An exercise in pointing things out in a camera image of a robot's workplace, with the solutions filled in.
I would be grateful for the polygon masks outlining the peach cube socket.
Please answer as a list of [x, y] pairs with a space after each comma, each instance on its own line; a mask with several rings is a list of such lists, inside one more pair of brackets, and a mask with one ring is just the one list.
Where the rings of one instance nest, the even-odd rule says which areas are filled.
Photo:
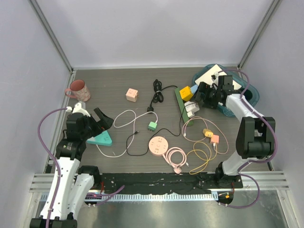
[[136, 102], [138, 99], [138, 90], [129, 88], [128, 91], [126, 92], [126, 100], [131, 101], [131, 102]]

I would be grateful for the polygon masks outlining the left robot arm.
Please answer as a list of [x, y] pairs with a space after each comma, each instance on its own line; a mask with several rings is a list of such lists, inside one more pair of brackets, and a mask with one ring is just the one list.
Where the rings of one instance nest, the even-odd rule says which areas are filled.
[[80, 104], [64, 110], [70, 114], [63, 138], [56, 147], [56, 154], [49, 154], [56, 167], [52, 185], [39, 217], [30, 222], [31, 228], [76, 228], [77, 216], [88, 191], [101, 184], [99, 169], [80, 166], [80, 162], [86, 141], [110, 129], [114, 121], [99, 108], [94, 109], [99, 121]]

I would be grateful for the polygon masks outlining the yellow cube socket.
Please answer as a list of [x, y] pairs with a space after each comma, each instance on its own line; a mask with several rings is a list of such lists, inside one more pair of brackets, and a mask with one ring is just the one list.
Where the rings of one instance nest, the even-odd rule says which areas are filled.
[[193, 95], [194, 94], [191, 91], [191, 87], [189, 86], [186, 86], [180, 90], [181, 99], [185, 102], [188, 102], [193, 97]]

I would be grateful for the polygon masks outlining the pink charger plug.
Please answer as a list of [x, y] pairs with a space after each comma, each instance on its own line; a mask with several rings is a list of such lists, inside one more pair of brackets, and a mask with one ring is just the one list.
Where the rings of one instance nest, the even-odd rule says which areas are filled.
[[212, 137], [210, 138], [210, 143], [214, 144], [214, 145], [218, 144], [219, 143], [219, 136], [215, 135], [215, 134], [212, 135]]

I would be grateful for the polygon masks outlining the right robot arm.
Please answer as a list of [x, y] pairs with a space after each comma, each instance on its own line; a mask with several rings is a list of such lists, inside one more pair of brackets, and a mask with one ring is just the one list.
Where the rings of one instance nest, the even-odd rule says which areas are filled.
[[216, 185], [224, 188], [251, 163], [265, 163], [266, 158], [272, 158], [277, 152], [277, 137], [274, 118], [263, 116], [247, 101], [246, 89], [236, 90], [230, 75], [218, 76], [217, 80], [215, 85], [200, 82], [196, 101], [210, 108], [222, 104], [240, 122], [236, 150], [219, 164], [214, 176]]

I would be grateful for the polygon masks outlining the green power strip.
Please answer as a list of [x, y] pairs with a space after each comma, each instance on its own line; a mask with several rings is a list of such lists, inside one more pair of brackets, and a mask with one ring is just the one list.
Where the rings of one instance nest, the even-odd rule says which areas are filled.
[[185, 106], [184, 106], [185, 101], [183, 101], [181, 99], [180, 90], [181, 90], [181, 88], [177, 87], [174, 89], [174, 92], [175, 92], [175, 96], [177, 99], [178, 107], [180, 109], [181, 118], [182, 118], [183, 122], [186, 123], [189, 120], [189, 117], [187, 116], [187, 112], [185, 110]]

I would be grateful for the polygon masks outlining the light blue charger plug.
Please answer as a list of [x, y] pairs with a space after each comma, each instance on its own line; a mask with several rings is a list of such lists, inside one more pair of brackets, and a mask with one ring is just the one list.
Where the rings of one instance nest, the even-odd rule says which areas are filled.
[[193, 85], [190, 88], [190, 90], [191, 90], [191, 93], [194, 95], [197, 92], [197, 90], [198, 90], [198, 85], [197, 84]]

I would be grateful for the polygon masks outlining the yellow charger plug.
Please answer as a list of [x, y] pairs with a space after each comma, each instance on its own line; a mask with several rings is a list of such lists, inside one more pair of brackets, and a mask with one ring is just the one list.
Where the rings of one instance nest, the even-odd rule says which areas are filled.
[[214, 133], [210, 129], [203, 129], [203, 135], [208, 138], [212, 138]]

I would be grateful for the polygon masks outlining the pink round socket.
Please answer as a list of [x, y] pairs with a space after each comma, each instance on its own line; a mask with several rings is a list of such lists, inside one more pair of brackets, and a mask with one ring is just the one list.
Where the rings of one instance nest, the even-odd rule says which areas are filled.
[[168, 141], [164, 137], [155, 136], [150, 139], [148, 149], [154, 156], [163, 156], [167, 152], [168, 146]]

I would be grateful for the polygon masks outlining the teal triangular socket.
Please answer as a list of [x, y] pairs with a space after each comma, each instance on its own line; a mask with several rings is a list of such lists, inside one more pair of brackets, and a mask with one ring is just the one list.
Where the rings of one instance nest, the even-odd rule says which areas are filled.
[[101, 146], [112, 146], [113, 143], [108, 131], [104, 131], [95, 137], [91, 137], [86, 142], [88, 144], [101, 145]]

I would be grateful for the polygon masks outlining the green charger plug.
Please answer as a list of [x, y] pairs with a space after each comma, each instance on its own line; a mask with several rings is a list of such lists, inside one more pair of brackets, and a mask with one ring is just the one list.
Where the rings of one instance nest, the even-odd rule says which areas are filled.
[[154, 132], [157, 128], [157, 123], [156, 122], [150, 122], [148, 124], [148, 130]]

